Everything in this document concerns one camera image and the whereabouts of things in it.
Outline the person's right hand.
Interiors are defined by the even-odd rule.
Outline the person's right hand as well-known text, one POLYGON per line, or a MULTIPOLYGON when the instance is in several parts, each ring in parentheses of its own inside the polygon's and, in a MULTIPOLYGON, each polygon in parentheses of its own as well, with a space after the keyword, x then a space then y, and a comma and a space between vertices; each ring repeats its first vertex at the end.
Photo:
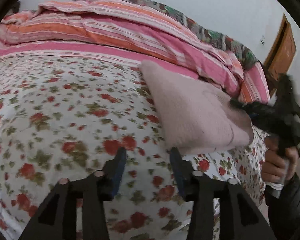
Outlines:
POLYGON ((295 147, 286 149, 286 157, 277 154, 278 138, 270 135, 265 138, 267 150, 261 170, 261 178, 265 183, 279 183, 281 180, 289 182, 295 174, 299 153, 295 147))

